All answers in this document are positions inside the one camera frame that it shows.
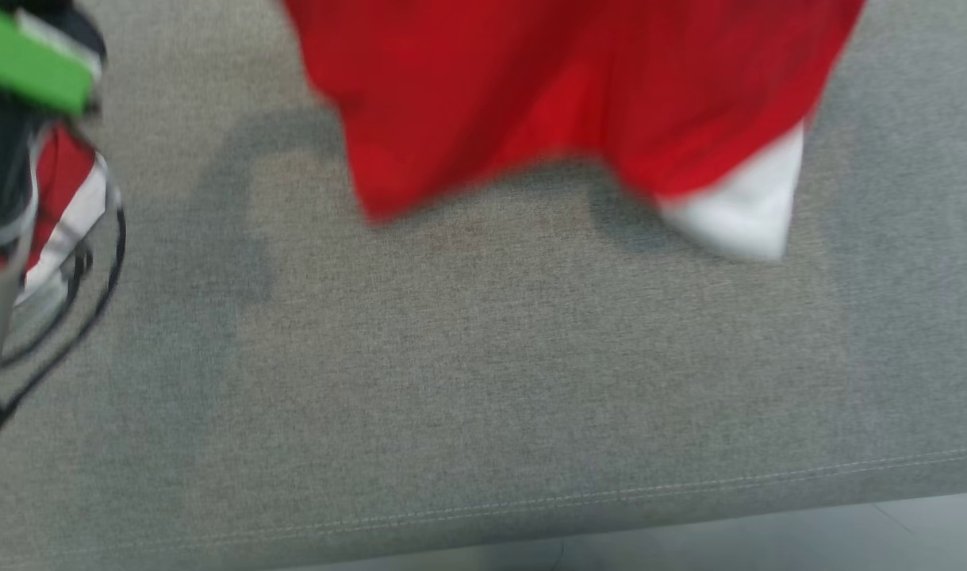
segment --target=green plastic part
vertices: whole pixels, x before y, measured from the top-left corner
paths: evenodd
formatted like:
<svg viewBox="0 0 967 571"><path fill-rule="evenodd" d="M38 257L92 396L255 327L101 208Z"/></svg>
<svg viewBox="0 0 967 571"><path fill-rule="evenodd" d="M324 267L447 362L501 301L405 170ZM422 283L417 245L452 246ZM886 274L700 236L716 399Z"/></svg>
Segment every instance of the green plastic part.
<svg viewBox="0 0 967 571"><path fill-rule="evenodd" d="M65 115L80 115L94 86L83 61L25 35L0 12L0 90Z"/></svg>

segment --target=white floor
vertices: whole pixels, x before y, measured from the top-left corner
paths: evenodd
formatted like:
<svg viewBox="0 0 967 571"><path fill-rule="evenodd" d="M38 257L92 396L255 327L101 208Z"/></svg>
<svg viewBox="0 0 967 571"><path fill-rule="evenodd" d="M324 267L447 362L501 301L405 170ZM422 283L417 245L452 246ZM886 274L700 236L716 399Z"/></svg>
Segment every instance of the white floor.
<svg viewBox="0 0 967 571"><path fill-rule="evenodd" d="M967 571L967 494L292 571Z"/></svg>

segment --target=gray upholstery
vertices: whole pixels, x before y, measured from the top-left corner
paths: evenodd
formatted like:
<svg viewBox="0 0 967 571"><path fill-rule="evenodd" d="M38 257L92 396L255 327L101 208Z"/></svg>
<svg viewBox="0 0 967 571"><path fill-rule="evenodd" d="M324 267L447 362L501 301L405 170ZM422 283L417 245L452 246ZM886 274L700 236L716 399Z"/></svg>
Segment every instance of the gray upholstery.
<svg viewBox="0 0 967 571"><path fill-rule="evenodd" d="M367 227L273 6L88 4L130 253L0 438L0 570L967 492L967 0L872 2L776 266L702 253L588 166Z"/></svg>

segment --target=white stitching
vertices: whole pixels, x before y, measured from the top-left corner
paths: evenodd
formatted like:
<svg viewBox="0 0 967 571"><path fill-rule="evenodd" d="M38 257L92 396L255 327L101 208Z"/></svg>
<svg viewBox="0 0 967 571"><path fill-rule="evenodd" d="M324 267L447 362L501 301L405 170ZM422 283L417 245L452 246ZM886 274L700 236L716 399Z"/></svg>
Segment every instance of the white stitching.
<svg viewBox="0 0 967 571"><path fill-rule="evenodd" d="M171 550L184 550L184 549L196 549L202 546L222 546L222 545L243 545L243 543L258 542L258 541L283 541L283 539L291 538L304 538L308 535L340 535L349 534L349 532L356 531L371 531L371 529L382 529L387 527L404 527L405 525L417 525L426 523L438 523L439 521L450 521L455 519L467 519L472 517L493 517L495 515L502 515L508 513L523 513L529 511L538 511L543 509L552 508L567 508L567 507L577 507L593 504L603 504L603 503L614 503L614 502L628 502L641 500L646 498L653 498L653 496L676 496L683 494L697 494L698 492L719 492L725 490L738 490L744 488L754 488L759 485L773 485L773 484L787 484L792 483L792 481L806 481L806 480L817 480L820 477L833 477L833 476L846 476L850 473L863 473L863 471L874 471L880 469L899 469L899 467L907 466L924 466L924 464L935 464L941 462L961 462L961 460L967 460L966 456L959 456L959 458L940 458L934 460L925 460L925 462L910 462L910 463L893 463L893 462L904 462L904 460L912 460L916 458L929 458L929 456L945 456L951 454L958 454L967 452L967 448L959 448L956 450L947 450L944 452L929 452L925 454L915 454L912 456L900 456L900 458L885 458L878 460L863 460L863 462L849 462L843 464L835 464L835 466L823 466L817 467L817 469L802 469L802 470L791 470L784 471L783 473L770 473L762 474L762 476L751 476L751 477L734 477L726 478L726 480L714 480L714 481L696 481L696 483L689 484L668 484L668 485L652 485L646 488L632 488L628 490L612 491L612 492L588 492L588 494L575 494L569 496L552 496L551 498L541 498L533 500L520 500L515 502L501 502L494 504L483 504L478 506L467 506L462 508L448 508L443 510L429 510L422 512L411 512L401 515L390 515L390 516L375 516L375 517L364 517L352 520L338 520L332 521L331 523L314 523L310 525L294 525L293 527L269 527L265 529L255 529L254 531L237 531L232 534L222 534L222 535L209 535L207 538L200 538L200 542L164 542L164 541L149 541L149 542L132 542L124 543L121 546L106 546L106 548L92 548L92 549L81 549L81 550L64 550L63 552L54 552L42 554L41 557L48 557L55 559L56 557L66 557L66 556L78 556L78 555L89 555L89 554L102 554L102 553L112 553L121 552L121 550L135 550L139 555L153 554L153 553L166 553L171 552ZM813 474L813 476L806 477L796 477L787 478L787 480L775 480L767 481L767 478L772 477L783 477L783 476L796 476L796 474L802 473L813 473L813 471L825 471L833 469L841 469L842 467L850 466L863 466L864 464L874 464L874 463L890 463L890 466L872 466L866 467L866 469L853 469L847 471L836 471L836 473L820 473ZM753 481L751 484L741 484L741 485L725 485L734 484L738 481ZM722 487L716 488L705 488L705 485L718 485L724 484ZM683 488L692 488L691 490L683 490ZM662 490L671 489L681 489L672 492L661 492ZM633 495L637 492L646 492L646 494ZM588 500L588 501L578 501L585 500L587 498L594 498L595 496L614 496L614 498L600 499L600 500ZM524 506L529 505L530 507L524 508L513 508L513 506ZM501 509L494 511L494 508L509 508L512 509ZM480 512L480 513L462 513L461 515L442 515L451 514L458 512ZM371 525L356 525L356 527L346 527L347 525L361 524L361 523L373 523L374 521L384 521L391 520L388 523L374 523ZM143 548L143 546L158 546L155 549L138 550ZM26 567L32 565L32 561L23 561L23 557L7 557L0 558L0 569L4 568L16 568L16 567Z"/></svg>

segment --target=seam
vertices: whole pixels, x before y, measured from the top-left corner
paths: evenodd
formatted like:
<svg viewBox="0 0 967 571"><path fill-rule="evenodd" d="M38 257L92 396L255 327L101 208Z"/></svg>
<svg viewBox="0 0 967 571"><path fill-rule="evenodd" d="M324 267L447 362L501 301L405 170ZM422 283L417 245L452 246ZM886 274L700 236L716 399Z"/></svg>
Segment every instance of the seam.
<svg viewBox="0 0 967 571"><path fill-rule="evenodd" d="M351 534L357 531L373 531L374 529L384 529L391 527L407 527L408 525L418 525L426 523L442 523L442 521L452 521L458 519L469 519L474 517L494 517L511 513L524 513L531 511L541 511L545 509L563 509L578 506L625 503L645 500L650 498L661 498L661 496L679 496L686 494L698 494L699 492L722 492L727 490L739 490L747 488L763 487L763 485L779 485L794 483L794 481L818 480L821 477L848 476L852 473L866 473L866 471L878 471L883 469L900 469L900 467L925 466L926 464L937 464L944 462L962 462L967 460L967 455L955 456L955 458L936 458L922 460L921 462L907 462L917 458L932 458L932 456L950 456L952 454L967 453L967 448L948 450L943 452L930 452L926 454L915 454L912 456L900 456L900 458L886 458L877 460L864 460L863 462L849 462L835 464L834 466L821 466L817 469L790 470L783 473L762 474L762 476L734 477L726 480L696 481L689 484L668 484L651 485L646 488L631 488L609 492L587 492L587 494L574 494L569 496L552 496L551 498L539 498L530 500L520 500L515 502L500 502L492 504L482 504L478 506L467 506L460 508L448 508L442 510L428 510L421 512L410 512L400 515L364 517L359 519L338 520L331 523L314 523L309 525L292 525L292 527L269 527L255 529L254 531L237 531L231 534L208 535L204 538L195 538L194 541L185 542L128 542L124 545L103 546L103 548L91 548L81 550L63 550L63 552L52 552L41 554L40 557L55 559L64 557L67 559L77 559L81 555L98 555L103 553L125 552L132 550L135 555L148 555L156 553L167 553L172 550L185 550L204 548L204 546L231 546L244 545L244 543L264 542L264 541L285 541L285 539L305 538L305 536L319 535L341 535ZM819 473L819 471L829 471L834 469L845 469L852 466L867 466L867 464L887 463L889 466L869 466L861 469L831 471L830 473ZM799 474L809 474L809 476L799 476ZM34 561L22 561L23 557L0 558L0 569L18 568L33 565Z"/></svg>

